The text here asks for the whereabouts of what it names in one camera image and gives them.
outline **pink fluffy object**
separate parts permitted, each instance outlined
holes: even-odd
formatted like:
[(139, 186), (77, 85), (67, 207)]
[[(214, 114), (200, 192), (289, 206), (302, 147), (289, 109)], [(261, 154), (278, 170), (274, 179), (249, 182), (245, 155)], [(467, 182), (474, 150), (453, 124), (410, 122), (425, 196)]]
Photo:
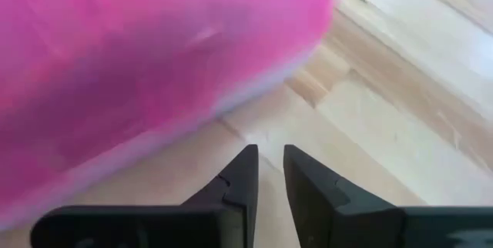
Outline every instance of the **pink fluffy object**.
[(0, 230), (282, 80), (332, 0), (0, 0)]

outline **pink plush toy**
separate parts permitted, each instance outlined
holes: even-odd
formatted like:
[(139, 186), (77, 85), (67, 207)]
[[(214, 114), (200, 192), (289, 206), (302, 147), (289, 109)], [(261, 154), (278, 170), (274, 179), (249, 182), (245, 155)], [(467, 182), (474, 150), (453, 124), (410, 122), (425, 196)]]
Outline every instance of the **pink plush toy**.
[(332, 0), (0, 0), (0, 230), (279, 82)]

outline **black plastic object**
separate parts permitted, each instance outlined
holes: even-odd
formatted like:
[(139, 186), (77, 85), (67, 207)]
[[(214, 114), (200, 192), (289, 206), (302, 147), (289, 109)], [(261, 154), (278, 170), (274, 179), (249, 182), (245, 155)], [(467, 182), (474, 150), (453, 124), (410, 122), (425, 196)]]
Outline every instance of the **black plastic object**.
[(68, 206), (41, 218), (33, 248), (253, 248), (258, 148), (247, 146), (181, 206)]
[(284, 175), (303, 248), (493, 247), (493, 208), (399, 208), (296, 146), (285, 147)]
[[(181, 206), (57, 209), (34, 226), (32, 247), (253, 248), (258, 164), (247, 146)], [(493, 247), (493, 208), (396, 207), (291, 145), (284, 175), (302, 248)]]

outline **wooden floor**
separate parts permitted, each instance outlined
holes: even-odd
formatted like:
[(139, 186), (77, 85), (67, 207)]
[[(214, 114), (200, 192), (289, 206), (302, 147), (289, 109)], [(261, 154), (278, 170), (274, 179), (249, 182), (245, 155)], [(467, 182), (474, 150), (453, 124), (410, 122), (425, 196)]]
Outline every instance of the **wooden floor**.
[(398, 205), (492, 206), (493, 0), (338, 0), (292, 79), (70, 203), (181, 203), (247, 143), (261, 152), (256, 247), (299, 247), (287, 143)]

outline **pink fur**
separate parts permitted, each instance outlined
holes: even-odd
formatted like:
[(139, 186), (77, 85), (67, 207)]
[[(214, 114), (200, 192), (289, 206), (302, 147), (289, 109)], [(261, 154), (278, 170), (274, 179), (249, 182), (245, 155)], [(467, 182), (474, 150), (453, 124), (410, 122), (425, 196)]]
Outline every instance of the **pink fur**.
[(0, 228), (115, 169), (92, 173), (96, 159), (124, 166), (288, 68), (331, 3), (0, 0)]

